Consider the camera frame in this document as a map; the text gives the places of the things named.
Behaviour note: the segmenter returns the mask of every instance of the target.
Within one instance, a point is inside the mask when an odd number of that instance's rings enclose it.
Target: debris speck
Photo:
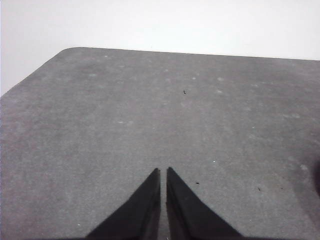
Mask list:
[[[299,119],[300,115],[298,113],[292,113],[291,116],[295,119]]]
[[[307,171],[308,170],[308,167],[304,164],[301,164],[300,165],[300,168],[303,170],[303,171]]]
[[[249,138],[250,138],[250,139],[256,139],[256,136],[253,135],[253,134],[249,134]]]

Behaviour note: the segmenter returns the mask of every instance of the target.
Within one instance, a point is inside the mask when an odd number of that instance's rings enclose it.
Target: white wall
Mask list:
[[[2,0],[1,94],[70,47],[320,60],[320,0]]]

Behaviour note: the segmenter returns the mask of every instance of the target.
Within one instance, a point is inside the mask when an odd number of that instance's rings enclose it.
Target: gray carpet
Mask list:
[[[320,61],[69,48],[1,98],[1,239],[84,237],[172,166],[245,236],[320,236]]]

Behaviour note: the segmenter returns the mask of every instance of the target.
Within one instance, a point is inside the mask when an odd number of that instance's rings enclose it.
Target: wall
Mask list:
[[[1,94],[59,51],[320,60],[319,0],[2,0]]]

